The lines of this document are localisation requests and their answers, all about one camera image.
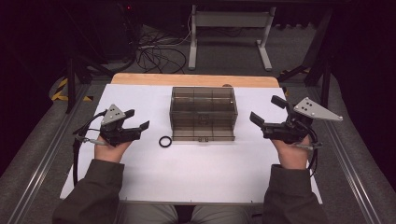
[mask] hand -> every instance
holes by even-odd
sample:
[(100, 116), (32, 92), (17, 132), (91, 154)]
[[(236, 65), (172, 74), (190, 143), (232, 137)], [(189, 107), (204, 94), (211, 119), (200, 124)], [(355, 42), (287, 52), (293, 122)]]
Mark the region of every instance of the hand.
[[(98, 141), (105, 142), (105, 139), (100, 135), (98, 136)], [(111, 145), (95, 145), (95, 158), (100, 161), (112, 161), (116, 163), (120, 163), (122, 155), (126, 151), (129, 145), (132, 142), (121, 143), (116, 147)]]
[[(308, 150), (297, 147), (295, 145), (288, 145), (281, 140), (271, 140), (277, 150), (280, 165), (285, 169), (306, 169), (306, 162), (308, 161)], [(301, 145), (309, 145), (309, 138), (306, 136), (300, 143)]]

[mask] dark sleeve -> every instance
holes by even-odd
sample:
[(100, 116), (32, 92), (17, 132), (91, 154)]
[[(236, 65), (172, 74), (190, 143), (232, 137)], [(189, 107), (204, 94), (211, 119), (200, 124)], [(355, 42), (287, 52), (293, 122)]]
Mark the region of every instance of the dark sleeve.
[(85, 178), (52, 215), (52, 223), (112, 224), (119, 205), (123, 164), (92, 160)]
[(329, 223), (317, 196), (312, 192), (308, 170), (272, 166), (264, 197), (262, 223)]

